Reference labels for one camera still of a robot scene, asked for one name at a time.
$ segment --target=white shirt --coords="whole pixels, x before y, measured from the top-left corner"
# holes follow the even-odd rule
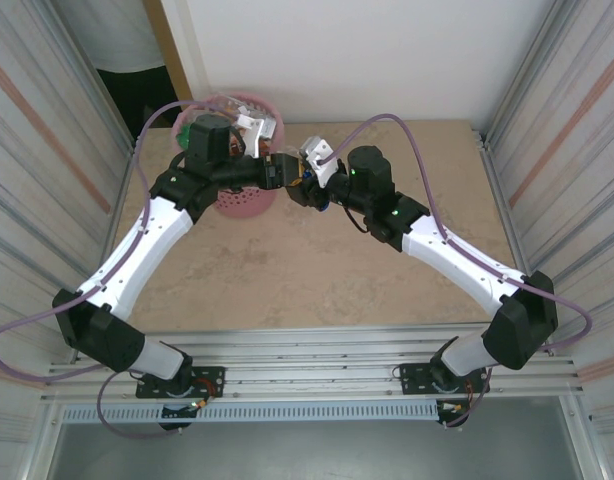
[[[141,0],[56,0],[99,70],[130,73],[165,63]]]

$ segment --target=black pants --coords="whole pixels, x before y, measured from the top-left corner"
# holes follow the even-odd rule
[[[157,110],[178,100],[164,66],[133,73],[114,73],[105,70],[98,70],[98,73],[134,140],[143,128],[145,107]],[[173,124],[179,113],[179,107],[172,108],[161,117]]]

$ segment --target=beige stone tabletop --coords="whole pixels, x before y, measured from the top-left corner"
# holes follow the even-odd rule
[[[286,126],[286,144],[311,135],[338,145],[354,123]],[[444,222],[491,257],[512,264],[492,193],[466,121],[408,122],[427,165]],[[374,124],[352,145],[378,146],[396,188],[427,205],[403,132]],[[153,129],[141,163],[150,182],[172,157],[169,130]],[[134,174],[118,239],[140,210]],[[145,331],[200,331],[488,320],[462,290],[422,262],[360,234],[335,205],[324,213],[291,202],[280,190],[250,219],[210,207],[165,257],[134,308]]]

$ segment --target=pink basket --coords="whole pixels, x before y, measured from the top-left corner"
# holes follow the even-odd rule
[[[271,140],[270,150],[271,153],[277,152],[285,143],[285,125],[276,107],[253,93],[232,92],[228,95],[251,107],[273,115],[276,119],[276,129],[274,130],[274,135]],[[218,94],[212,95],[203,101],[212,103],[212,101],[215,101],[219,96]],[[203,108],[190,105],[176,118],[171,129],[171,145],[174,152],[182,152],[180,145],[178,145],[176,135],[180,133],[183,125],[189,123],[189,116],[197,110],[203,110]],[[241,193],[218,192],[218,200],[214,203],[214,208],[228,217],[248,218],[263,213],[271,206],[275,198],[276,190],[260,190],[255,187],[245,187]]]

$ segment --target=gray floor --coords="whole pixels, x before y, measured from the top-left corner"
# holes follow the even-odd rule
[[[485,399],[462,432],[422,421],[197,424],[141,441],[70,425],[59,445],[54,480],[581,478],[557,399]]]

